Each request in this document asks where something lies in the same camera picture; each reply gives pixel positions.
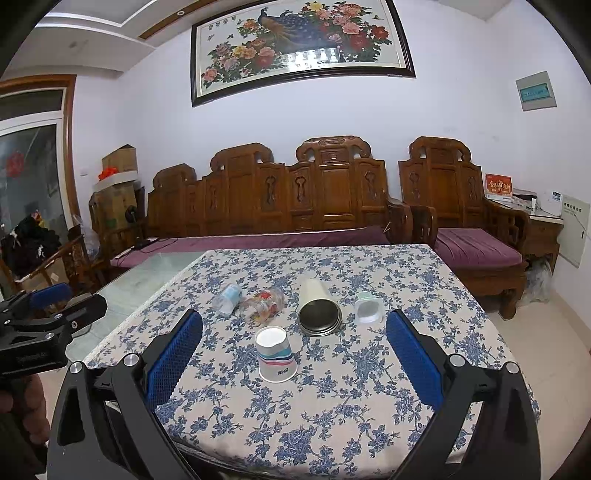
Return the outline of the left hand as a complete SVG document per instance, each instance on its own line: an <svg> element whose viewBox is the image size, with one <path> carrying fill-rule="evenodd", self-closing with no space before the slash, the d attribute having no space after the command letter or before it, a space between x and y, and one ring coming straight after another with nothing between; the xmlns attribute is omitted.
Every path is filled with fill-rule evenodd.
<svg viewBox="0 0 591 480"><path fill-rule="evenodd" d="M18 381L17 387L1 389L1 412L18 410L22 426L30 441L36 445L49 439L50 425L43 384L38 374Z"/></svg>

